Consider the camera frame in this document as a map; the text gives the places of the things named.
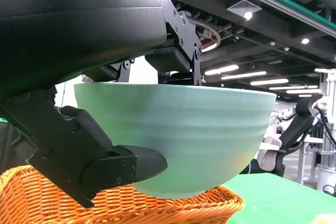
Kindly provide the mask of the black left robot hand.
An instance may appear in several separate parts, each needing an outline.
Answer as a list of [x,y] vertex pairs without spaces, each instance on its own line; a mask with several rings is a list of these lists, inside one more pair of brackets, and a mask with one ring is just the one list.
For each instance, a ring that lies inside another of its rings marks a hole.
[[19,132],[5,151],[84,208],[102,190],[162,173],[159,152],[115,146],[87,111],[55,106],[55,86],[81,74],[127,81],[140,56],[160,84],[199,86],[201,51],[171,0],[1,0],[1,117]]

